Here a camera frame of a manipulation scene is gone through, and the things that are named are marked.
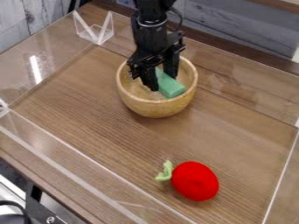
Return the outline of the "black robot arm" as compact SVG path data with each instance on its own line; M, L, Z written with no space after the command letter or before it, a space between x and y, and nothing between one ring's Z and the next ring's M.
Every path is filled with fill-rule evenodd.
M186 49L180 24L168 32L167 12L172 11L179 18L182 13L174 8L176 0L133 0L135 11L131 15L131 29L135 41L135 52L127 60L132 79L140 78L143 84L156 92L159 83L155 68L162 65L163 71L176 78L179 72L180 52Z

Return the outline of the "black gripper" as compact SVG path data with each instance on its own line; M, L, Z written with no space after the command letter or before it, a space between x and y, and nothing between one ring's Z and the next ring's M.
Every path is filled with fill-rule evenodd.
M175 79L179 71L180 52L184 50L183 32L167 31L167 24L143 24L132 20L131 24L135 52L127 65L133 79L156 92L159 90L155 68L162 65L163 71Z

